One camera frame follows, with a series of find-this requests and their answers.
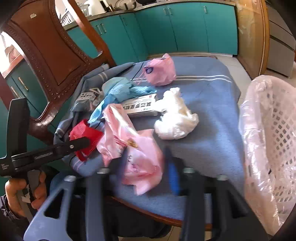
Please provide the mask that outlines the pink printed plastic bag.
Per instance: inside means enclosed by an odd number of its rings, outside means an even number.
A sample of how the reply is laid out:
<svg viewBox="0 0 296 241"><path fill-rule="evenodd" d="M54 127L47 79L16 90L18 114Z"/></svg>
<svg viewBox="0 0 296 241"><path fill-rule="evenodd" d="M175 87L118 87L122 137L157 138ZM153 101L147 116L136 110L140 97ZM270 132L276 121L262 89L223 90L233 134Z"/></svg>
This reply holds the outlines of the pink printed plastic bag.
<svg viewBox="0 0 296 241"><path fill-rule="evenodd" d="M122 184L133 185L136 195L156 187L163 176L164 158L154 140L153 129L136 131L121 104L109 104L103 111L104 136L97 144L104 166L127 150Z"/></svg>

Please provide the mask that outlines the red plastic wrapper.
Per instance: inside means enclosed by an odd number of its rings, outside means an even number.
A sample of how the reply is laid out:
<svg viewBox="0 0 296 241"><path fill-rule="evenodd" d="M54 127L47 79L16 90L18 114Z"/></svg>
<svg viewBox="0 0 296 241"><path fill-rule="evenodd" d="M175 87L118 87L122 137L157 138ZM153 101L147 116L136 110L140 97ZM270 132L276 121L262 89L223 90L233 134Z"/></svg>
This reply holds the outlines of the red plastic wrapper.
<svg viewBox="0 0 296 241"><path fill-rule="evenodd" d="M79 122L70 132L70 140L84 141L83 148L75 151L80 161L86 161L89 155L96 149L98 142L103 137L103 132L91 128L86 119Z"/></svg>

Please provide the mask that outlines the white blue medicine box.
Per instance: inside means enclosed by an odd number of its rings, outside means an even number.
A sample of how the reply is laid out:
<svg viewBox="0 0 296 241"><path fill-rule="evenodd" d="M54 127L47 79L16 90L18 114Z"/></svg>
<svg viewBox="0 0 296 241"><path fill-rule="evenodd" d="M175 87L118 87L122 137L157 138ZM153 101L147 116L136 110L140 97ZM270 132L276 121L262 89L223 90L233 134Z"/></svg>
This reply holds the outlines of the white blue medicine box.
<svg viewBox="0 0 296 241"><path fill-rule="evenodd" d="M142 116L157 116L155 103L159 100L156 93L125 100L121 103L130 118Z"/></svg>

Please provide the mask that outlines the grey foil wrapper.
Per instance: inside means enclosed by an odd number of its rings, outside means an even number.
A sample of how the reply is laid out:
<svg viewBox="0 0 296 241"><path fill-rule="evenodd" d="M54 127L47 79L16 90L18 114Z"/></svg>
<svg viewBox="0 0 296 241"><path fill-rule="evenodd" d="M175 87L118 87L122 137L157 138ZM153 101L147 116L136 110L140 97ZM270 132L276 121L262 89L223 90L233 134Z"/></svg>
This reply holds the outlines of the grey foil wrapper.
<svg viewBox="0 0 296 241"><path fill-rule="evenodd" d="M104 93L99 88L90 88L88 92L82 92L75 100L72 112L94 111L104 99Z"/></svg>

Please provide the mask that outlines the teal kitchen cabinets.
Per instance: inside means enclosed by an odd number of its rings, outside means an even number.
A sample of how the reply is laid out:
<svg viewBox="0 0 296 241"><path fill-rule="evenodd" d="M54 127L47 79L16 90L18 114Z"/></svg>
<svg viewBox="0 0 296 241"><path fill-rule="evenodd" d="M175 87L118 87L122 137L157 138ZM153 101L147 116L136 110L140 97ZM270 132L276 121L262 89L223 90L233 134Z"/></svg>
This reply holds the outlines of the teal kitchen cabinets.
<svg viewBox="0 0 296 241"><path fill-rule="evenodd" d="M138 10L108 13L88 21L107 44L116 65L143 61L150 55L163 53L237 54L235 9L227 3L174 1L149 4ZM98 56L97 49L78 24L63 28L87 56ZM28 99L39 113L31 118L37 119L48 100L30 66L29 71L36 81Z"/></svg>

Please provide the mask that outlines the white tissue wad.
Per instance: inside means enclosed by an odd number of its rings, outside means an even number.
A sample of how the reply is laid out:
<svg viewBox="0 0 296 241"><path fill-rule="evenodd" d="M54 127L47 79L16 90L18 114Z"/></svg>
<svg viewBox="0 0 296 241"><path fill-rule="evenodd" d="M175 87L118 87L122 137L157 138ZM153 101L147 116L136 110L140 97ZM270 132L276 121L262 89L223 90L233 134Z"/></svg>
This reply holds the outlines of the white tissue wad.
<svg viewBox="0 0 296 241"><path fill-rule="evenodd" d="M191 133L199 123L199 117L185 105L178 87L170 88L163 98L154 104L162 115L154 124L154 131L162 140L178 140Z"/></svg>

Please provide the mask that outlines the blue striped table cloth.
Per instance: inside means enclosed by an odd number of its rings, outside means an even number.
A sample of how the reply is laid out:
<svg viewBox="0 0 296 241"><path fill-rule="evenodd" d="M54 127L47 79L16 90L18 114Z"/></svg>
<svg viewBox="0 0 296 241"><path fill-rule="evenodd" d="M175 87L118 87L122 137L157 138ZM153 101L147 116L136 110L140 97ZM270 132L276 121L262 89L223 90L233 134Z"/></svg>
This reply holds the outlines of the blue striped table cloth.
<svg viewBox="0 0 296 241"><path fill-rule="evenodd" d="M241 91L228 68L215 58L173 57L173 61L177 79L170 85L156 87L158 97L161 98L171 87L179 87L185 105L192 113L198 114L200 121L191 133L179 140L161 140L154 134L158 146L161 149L168 146L173 156L183 159L187 166L205 176L226 174L244 196L244 150L238 129L237 105ZM92 87L101 89L103 83L113 77L125 77L135 83L146 63L131 62L114 68L103 65L94 69L81 78L72 95L71 107L81 92ZM54 144L67 140L67 132L79 121L89 119L90 114L67 111L56 130ZM75 154L62 160L82 176L90 176L103 164L97 150L85 164ZM120 185L115 196L140 210L183 220L185 197L175 196L170 191L167 170L160 184L145 194L137 196L132 186Z"/></svg>

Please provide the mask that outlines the dark carved wooden chair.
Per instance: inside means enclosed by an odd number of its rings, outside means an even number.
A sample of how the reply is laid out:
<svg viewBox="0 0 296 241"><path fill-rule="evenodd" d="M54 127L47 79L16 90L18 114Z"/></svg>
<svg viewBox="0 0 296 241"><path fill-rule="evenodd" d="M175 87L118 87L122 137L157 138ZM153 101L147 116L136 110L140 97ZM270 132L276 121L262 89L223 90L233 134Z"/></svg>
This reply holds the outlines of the dark carved wooden chair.
<svg viewBox="0 0 296 241"><path fill-rule="evenodd" d="M1 31L16 42L48 100L42 114L30 119L28 131L47 145L54 138L48 130L49 124L81 78L102 64L116 66L107 44L76 2L66 1L65 5L97 49L97 57L87 56L70 38L60 24L54 1L1 1Z"/></svg>

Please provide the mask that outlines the pink plastic bag ball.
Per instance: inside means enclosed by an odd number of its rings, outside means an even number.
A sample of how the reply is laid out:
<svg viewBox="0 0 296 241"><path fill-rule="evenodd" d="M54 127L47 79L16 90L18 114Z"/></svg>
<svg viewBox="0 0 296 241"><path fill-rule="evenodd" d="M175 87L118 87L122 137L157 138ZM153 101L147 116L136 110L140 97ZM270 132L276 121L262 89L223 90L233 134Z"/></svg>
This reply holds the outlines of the pink plastic bag ball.
<svg viewBox="0 0 296 241"><path fill-rule="evenodd" d="M142 72L147 82L154 86L168 85L177 77L174 61L168 53L149 61Z"/></svg>

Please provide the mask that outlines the blue face mask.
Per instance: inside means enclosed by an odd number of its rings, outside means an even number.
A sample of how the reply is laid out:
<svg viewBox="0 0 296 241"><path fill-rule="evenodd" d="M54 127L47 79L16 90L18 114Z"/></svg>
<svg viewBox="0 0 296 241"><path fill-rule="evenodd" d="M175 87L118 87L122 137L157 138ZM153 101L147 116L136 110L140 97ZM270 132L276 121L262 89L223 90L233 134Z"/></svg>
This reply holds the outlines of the blue face mask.
<svg viewBox="0 0 296 241"><path fill-rule="evenodd" d="M114 77L105 83L105 89L110 87L104 99L91 114L88 123L93 125L102 118L104 109L112 103L122 103L128 99L137 98L149 94L155 94L157 90L152 86L135 86L125 77Z"/></svg>

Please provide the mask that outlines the grey refrigerator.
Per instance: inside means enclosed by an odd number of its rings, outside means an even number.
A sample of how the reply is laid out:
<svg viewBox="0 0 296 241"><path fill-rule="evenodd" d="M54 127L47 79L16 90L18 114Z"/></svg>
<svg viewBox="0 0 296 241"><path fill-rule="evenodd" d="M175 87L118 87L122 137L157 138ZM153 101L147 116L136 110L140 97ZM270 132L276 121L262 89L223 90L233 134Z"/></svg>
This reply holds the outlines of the grey refrigerator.
<svg viewBox="0 0 296 241"><path fill-rule="evenodd" d="M295 60L295 38L279 12L266 1L269 19L269 54L267 68L291 77Z"/></svg>

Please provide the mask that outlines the wooden glass sliding door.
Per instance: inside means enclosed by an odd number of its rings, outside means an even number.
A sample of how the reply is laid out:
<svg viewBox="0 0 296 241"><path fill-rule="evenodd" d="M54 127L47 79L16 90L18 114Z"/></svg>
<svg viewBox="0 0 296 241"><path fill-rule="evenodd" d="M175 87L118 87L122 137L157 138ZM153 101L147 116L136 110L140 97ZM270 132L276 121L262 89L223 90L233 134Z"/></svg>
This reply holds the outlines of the wooden glass sliding door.
<svg viewBox="0 0 296 241"><path fill-rule="evenodd" d="M270 32L265 1L234 1L238 27L237 59L251 79L265 73Z"/></svg>

